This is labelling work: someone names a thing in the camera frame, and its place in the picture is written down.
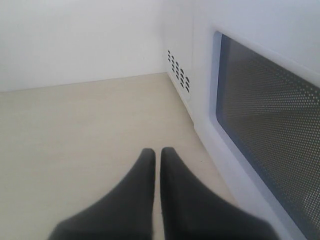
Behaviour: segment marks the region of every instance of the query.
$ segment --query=black pointed object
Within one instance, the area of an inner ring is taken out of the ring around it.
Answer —
[[[272,227],[214,194],[175,149],[161,153],[161,206],[166,240],[277,240]]]
[[[59,223],[49,240],[151,240],[155,167],[155,152],[143,149],[109,194]]]

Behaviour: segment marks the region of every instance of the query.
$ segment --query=cream-colored floor surface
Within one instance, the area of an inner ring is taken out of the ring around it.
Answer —
[[[156,151],[154,239],[164,239],[166,146],[235,202],[166,74],[0,93],[0,239],[45,240],[111,190],[145,147]]]

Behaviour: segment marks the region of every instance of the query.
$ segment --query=perforated metal mesh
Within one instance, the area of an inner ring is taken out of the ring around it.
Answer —
[[[320,239],[320,89],[222,37],[217,118],[307,239]]]

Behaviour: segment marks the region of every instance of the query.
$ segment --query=dark mesh screen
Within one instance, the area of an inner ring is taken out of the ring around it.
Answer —
[[[320,89],[223,35],[219,123],[307,239],[320,239]]]

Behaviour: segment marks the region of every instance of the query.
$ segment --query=beige floor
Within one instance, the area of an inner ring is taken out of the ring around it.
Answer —
[[[157,154],[154,239],[164,239],[165,146],[235,202],[166,74],[0,93],[0,239],[46,239],[116,185],[144,147]]]

